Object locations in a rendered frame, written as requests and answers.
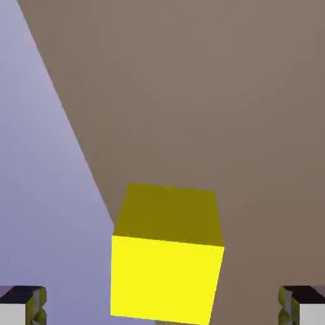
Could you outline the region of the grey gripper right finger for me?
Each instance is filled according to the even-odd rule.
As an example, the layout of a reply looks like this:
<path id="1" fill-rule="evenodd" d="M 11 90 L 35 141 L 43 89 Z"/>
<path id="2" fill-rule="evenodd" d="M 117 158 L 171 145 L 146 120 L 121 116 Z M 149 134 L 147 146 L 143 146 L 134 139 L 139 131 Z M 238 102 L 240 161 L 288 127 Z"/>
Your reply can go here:
<path id="1" fill-rule="evenodd" d="M 281 286 L 278 325 L 325 325 L 325 285 Z"/>

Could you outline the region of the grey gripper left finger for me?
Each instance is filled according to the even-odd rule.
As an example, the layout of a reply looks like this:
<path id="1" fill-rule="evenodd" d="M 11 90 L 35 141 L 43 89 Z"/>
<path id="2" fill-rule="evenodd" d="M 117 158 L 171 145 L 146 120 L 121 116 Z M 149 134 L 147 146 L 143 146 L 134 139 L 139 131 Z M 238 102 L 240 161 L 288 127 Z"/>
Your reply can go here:
<path id="1" fill-rule="evenodd" d="M 0 286 L 0 325 L 46 325 L 43 286 Z"/>

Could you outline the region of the small yellow cube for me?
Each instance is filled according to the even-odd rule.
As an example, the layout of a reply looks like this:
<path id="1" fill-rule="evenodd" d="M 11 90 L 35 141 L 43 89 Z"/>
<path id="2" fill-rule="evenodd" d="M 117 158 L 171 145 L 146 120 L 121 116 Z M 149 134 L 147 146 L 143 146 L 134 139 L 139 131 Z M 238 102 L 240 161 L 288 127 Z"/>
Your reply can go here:
<path id="1" fill-rule="evenodd" d="M 209 325 L 224 250 L 212 190 L 129 184 L 112 234 L 110 313 Z"/>

